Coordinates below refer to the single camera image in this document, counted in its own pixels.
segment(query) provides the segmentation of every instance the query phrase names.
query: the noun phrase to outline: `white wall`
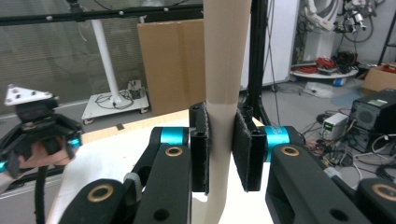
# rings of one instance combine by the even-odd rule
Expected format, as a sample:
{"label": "white wall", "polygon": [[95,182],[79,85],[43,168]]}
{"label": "white wall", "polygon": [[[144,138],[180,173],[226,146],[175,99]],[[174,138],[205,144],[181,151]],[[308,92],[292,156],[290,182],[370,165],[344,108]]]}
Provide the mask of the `white wall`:
{"label": "white wall", "polygon": [[[274,3],[275,0],[268,1],[268,6],[271,2]],[[275,14],[274,22],[272,25],[272,35],[271,35],[271,51],[272,59],[274,65],[274,77],[275,82],[289,80],[290,62],[292,56],[292,49],[294,44],[295,36],[295,25],[297,22],[297,9],[299,6],[299,1],[288,1],[288,0],[276,0],[275,1]],[[248,86],[248,55],[249,55],[249,40],[250,40],[250,30],[247,31],[247,43],[245,49],[244,65],[242,70],[241,85],[243,88]],[[265,39],[265,55],[268,53],[268,34]],[[271,71],[271,60],[264,70],[263,85],[269,85],[273,83],[273,74]]]}
{"label": "white wall", "polygon": [[[387,34],[389,31],[390,23],[392,21],[393,15],[396,10],[395,0],[386,0],[384,4],[378,6],[376,9],[377,17],[373,17],[373,24],[375,31],[373,36],[367,41],[356,44],[358,52],[358,60],[361,63],[377,63],[379,56],[381,55],[382,48],[384,46]],[[342,35],[337,35],[334,41],[333,53],[336,52],[338,46],[340,45]],[[396,42],[396,27],[393,29],[393,35],[391,36],[391,42]],[[355,47],[352,42],[346,40],[341,45],[340,51],[355,51]],[[388,48],[385,53],[383,62],[394,62],[396,57],[396,48]]]}

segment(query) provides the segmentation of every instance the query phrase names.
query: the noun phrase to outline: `white stand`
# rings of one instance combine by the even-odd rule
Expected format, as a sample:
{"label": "white stand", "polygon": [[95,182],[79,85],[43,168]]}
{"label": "white stand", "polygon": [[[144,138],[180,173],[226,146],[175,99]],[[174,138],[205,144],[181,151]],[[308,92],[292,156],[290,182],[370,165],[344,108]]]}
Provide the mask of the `white stand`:
{"label": "white stand", "polygon": [[[142,98],[134,100],[134,104],[131,106],[126,106],[131,103],[131,101],[124,99],[120,96],[120,91],[117,86],[117,81],[114,76],[113,65],[110,60],[110,55],[108,53],[107,42],[105,38],[105,33],[103,32],[102,22],[100,20],[92,20],[92,27],[95,32],[96,41],[98,43],[100,55],[102,58],[103,66],[106,71],[106,77],[110,92],[92,95],[90,101],[85,108],[82,119],[84,124],[92,123],[92,119],[100,116],[120,113],[124,111],[130,111],[135,109],[142,109],[142,113],[147,112],[147,107],[149,107],[149,101],[145,92],[141,92]],[[96,103],[98,97],[111,96],[106,102],[100,105]]]}
{"label": "white stand", "polygon": [[333,73],[329,76],[325,76],[322,74],[314,73],[314,74],[307,74],[307,73],[302,73],[302,72],[296,72],[296,71],[290,71],[291,75],[294,75],[296,77],[310,77],[310,78],[320,78],[320,79],[334,79],[334,86],[343,86],[348,77],[353,77],[356,74],[358,74],[358,70],[352,69],[350,72],[346,74],[339,74],[339,73]]}

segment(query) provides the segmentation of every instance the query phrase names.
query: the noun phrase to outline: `wire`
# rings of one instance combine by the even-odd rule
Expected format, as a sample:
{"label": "wire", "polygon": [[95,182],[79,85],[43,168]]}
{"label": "wire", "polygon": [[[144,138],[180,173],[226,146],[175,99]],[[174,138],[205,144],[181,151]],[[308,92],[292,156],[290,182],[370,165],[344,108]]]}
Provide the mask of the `wire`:
{"label": "wire", "polygon": [[362,40],[356,40],[356,35],[355,35],[355,38],[354,39],[351,39],[351,38],[349,38],[348,36],[347,36],[347,33],[343,33],[343,36],[348,40],[348,41],[350,41],[350,42],[352,42],[352,43],[355,43],[355,44],[360,44],[360,43],[363,43],[363,42],[365,42],[365,41],[367,41],[368,39],[370,39],[371,37],[372,37],[372,35],[373,35],[373,33],[374,33],[374,23],[373,23],[373,19],[372,19],[372,17],[369,17],[369,22],[370,22],[370,24],[371,24],[371,29],[370,29],[370,34],[366,37],[366,38],[364,38],[364,39],[362,39]]}
{"label": "wire", "polygon": [[375,174],[383,179],[387,179],[390,181],[393,181],[395,179],[395,176],[390,175],[386,169],[396,169],[396,164],[389,164],[389,165],[380,165],[376,171]]}
{"label": "wire", "polygon": [[131,83],[126,82],[123,86],[123,91],[120,91],[120,96],[122,98],[124,98],[125,100],[131,101],[128,105],[117,106],[116,103],[113,103],[113,107],[101,105],[102,103],[109,101],[111,99],[111,95],[109,95],[109,96],[98,95],[98,97],[95,100],[96,104],[103,109],[118,109],[118,110],[123,110],[123,109],[126,109],[126,108],[132,106],[134,104],[133,96],[128,90],[126,90],[129,84],[131,84]]}
{"label": "wire", "polygon": [[354,41],[353,41],[353,47],[355,48],[355,53],[356,54],[358,54],[358,48],[356,47],[356,38],[358,37],[358,32],[356,32],[355,38],[354,38]]}
{"label": "wire", "polygon": [[[368,162],[368,161],[378,161],[378,160],[365,160],[365,161],[362,161],[360,159],[360,157],[367,157],[367,156],[373,156],[373,155],[379,157],[379,162],[380,163],[370,163],[370,162]],[[383,165],[384,163],[382,162],[382,160],[389,161],[386,164],[390,164],[390,163],[394,162],[394,158],[395,157],[396,157],[396,154],[391,156],[391,157],[384,157],[383,155],[380,155],[380,154],[375,153],[375,152],[366,152],[366,153],[361,153],[361,154],[357,154],[357,155],[353,156],[354,159],[356,159],[356,160],[358,160],[360,162],[363,162],[365,164],[369,164],[369,165]]]}
{"label": "wire", "polygon": [[0,142],[0,157],[3,157],[3,155],[7,154],[9,150],[4,150],[5,146],[9,144],[9,140],[13,137],[13,135],[18,132],[23,124],[20,123],[17,126],[15,126],[5,137],[1,139]]}
{"label": "wire", "polygon": [[100,7],[106,9],[106,10],[112,10],[111,8],[105,7],[104,5],[102,5],[100,2],[98,2],[97,0],[93,0],[93,2],[95,2],[97,5],[99,5]]}
{"label": "wire", "polygon": [[352,162],[352,165],[355,167],[355,169],[356,169],[356,170],[358,171],[358,173],[359,173],[359,181],[358,181],[358,184],[356,184],[355,186],[352,187],[353,189],[356,189],[356,188],[358,187],[359,183],[361,182],[361,180],[363,179],[363,176],[361,175],[361,170],[360,170],[359,167],[356,165],[356,163],[355,163],[355,162]]}
{"label": "wire", "polygon": [[[267,52],[267,56],[266,56],[265,63],[264,63],[264,69],[267,65],[268,58],[270,58],[273,86],[275,87],[276,83],[275,83],[275,74],[274,74],[274,64],[273,64],[272,50],[271,50],[271,35],[272,35],[272,29],[274,26],[274,13],[275,13],[275,2],[274,1],[270,1],[269,8],[270,8],[269,14],[271,15],[271,27],[268,24],[268,21],[270,20],[270,18],[268,18],[268,16],[267,16],[265,23],[266,23],[266,30],[268,32],[268,52]],[[279,106],[278,106],[278,102],[277,102],[276,92],[277,91],[274,91],[275,102],[276,102],[276,117],[277,117],[277,123],[278,123],[278,125],[280,125]]]}
{"label": "wire", "polygon": [[186,3],[186,2],[189,2],[190,0],[181,0],[180,2],[178,2],[178,3],[174,3],[172,6],[174,7],[174,6],[178,6],[178,5],[180,5],[180,4],[183,4],[183,3]]}
{"label": "wire", "polygon": [[46,184],[48,169],[48,166],[39,167],[35,181],[35,222],[37,224],[44,224],[46,222],[44,209],[44,185]]}
{"label": "wire", "polygon": [[344,41],[344,35],[343,36],[341,36],[341,41],[340,41],[340,45],[338,46],[338,48],[337,48],[337,54],[340,52],[340,48],[341,48],[341,45],[343,44],[343,41]]}
{"label": "wire", "polygon": [[352,129],[353,125],[356,123],[356,119],[353,119],[352,122],[350,122],[349,127],[346,129],[346,133],[349,133],[349,131]]}
{"label": "wire", "polygon": [[350,111],[351,109],[349,109],[349,108],[339,108],[338,109],[338,112],[340,112],[343,115],[347,115],[348,116],[348,114],[344,113],[343,110],[349,110]]}
{"label": "wire", "polygon": [[372,147],[371,147],[371,150],[374,152],[374,153],[377,153],[378,151],[382,151],[383,149],[385,149],[386,147],[387,147],[387,145],[388,144],[385,144],[383,147],[381,147],[381,148],[375,148],[375,145],[377,144],[377,142],[379,141],[379,140],[381,140],[381,139],[385,139],[385,140],[389,140],[389,137],[396,137],[396,133],[391,133],[391,134],[384,134],[384,135],[382,135],[382,136],[379,136],[379,137],[377,137],[375,140],[374,140],[374,142],[372,143]]}
{"label": "wire", "polygon": [[363,171],[365,171],[365,172],[372,173],[372,174],[375,175],[375,171],[367,170],[367,169],[361,168],[361,167],[359,167],[359,166],[358,166],[358,168],[359,168],[360,170],[363,170]]}
{"label": "wire", "polygon": [[299,95],[313,96],[312,93],[304,91],[304,86],[298,88],[298,87],[292,87],[290,84],[283,83],[283,84],[278,84],[277,89],[282,93],[297,93]]}
{"label": "wire", "polygon": [[311,132],[311,130],[314,128],[314,126],[315,126],[317,123],[318,123],[318,122],[315,121],[315,122],[313,122],[312,124],[308,124],[308,125],[305,126],[299,133],[301,133],[302,135],[305,135],[306,133]]}

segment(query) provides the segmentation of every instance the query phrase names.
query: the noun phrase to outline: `gray floor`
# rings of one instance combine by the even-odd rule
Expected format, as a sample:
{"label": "gray floor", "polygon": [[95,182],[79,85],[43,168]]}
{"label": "gray floor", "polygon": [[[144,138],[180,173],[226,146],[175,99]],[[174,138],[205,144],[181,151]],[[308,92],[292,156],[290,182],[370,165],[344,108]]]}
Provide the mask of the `gray floor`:
{"label": "gray floor", "polygon": [[[276,95],[270,88],[264,88],[262,91],[263,105],[269,119],[274,124],[278,124],[279,120],[281,125],[290,125],[302,132],[316,120],[318,114],[322,114],[326,110],[336,111],[339,108],[348,109],[352,106],[353,98],[359,97],[359,86],[361,84],[359,80],[350,79],[344,87],[334,87],[333,98],[318,98],[311,94],[302,93],[306,81],[307,80],[300,80],[300,82],[281,83],[278,85],[278,92]],[[335,101],[337,98],[344,98],[344,100]],[[62,113],[70,119],[80,120],[85,105],[84,103],[78,103],[63,106],[58,109],[58,113]],[[145,114],[140,114],[140,110],[136,110],[97,118],[94,120],[94,123],[84,126],[84,129],[85,132],[92,132],[120,123],[128,123],[151,117],[153,117],[153,114],[150,111]],[[0,137],[17,123],[19,123],[17,118],[0,119]],[[317,138],[318,133],[308,133],[306,137],[307,139]],[[347,173],[349,174],[347,174],[346,182],[348,182],[349,185],[354,185],[354,183],[359,182],[359,175],[356,170],[350,169]],[[50,209],[51,199],[57,191],[58,188],[53,186],[47,188],[47,210]],[[33,201],[33,195],[33,192],[30,191],[29,193],[23,194],[21,197],[15,198],[15,200],[10,200],[9,198],[5,200],[0,197],[0,217],[7,221],[5,223],[32,223],[35,220],[35,215],[33,214],[34,209],[31,207],[33,205],[30,203],[28,205],[28,203],[24,202]],[[1,212],[4,207],[9,208],[7,211],[13,209],[15,209],[14,211],[21,211],[23,210],[22,208],[26,206],[29,206],[29,208],[25,208],[24,215],[22,216]]]}

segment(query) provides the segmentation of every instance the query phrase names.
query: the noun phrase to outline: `white pole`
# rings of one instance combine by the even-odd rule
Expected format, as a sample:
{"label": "white pole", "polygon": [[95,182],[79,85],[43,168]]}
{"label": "white pole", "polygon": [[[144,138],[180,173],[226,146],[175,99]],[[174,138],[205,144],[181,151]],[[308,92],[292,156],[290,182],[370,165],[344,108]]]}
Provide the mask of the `white pole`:
{"label": "white pole", "polygon": [[250,6],[249,0],[204,1],[206,109],[211,134],[205,224],[219,223],[226,202]]}
{"label": "white pole", "polygon": [[113,71],[113,64],[111,64],[110,55],[108,54],[107,42],[105,33],[103,32],[102,22],[100,20],[92,20],[92,26],[93,31],[95,32],[96,41],[98,42],[103,66],[105,67],[108,87],[110,88],[112,95],[110,101],[111,103],[120,103],[121,98],[119,94],[119,87],[117,86],[117,81]]}

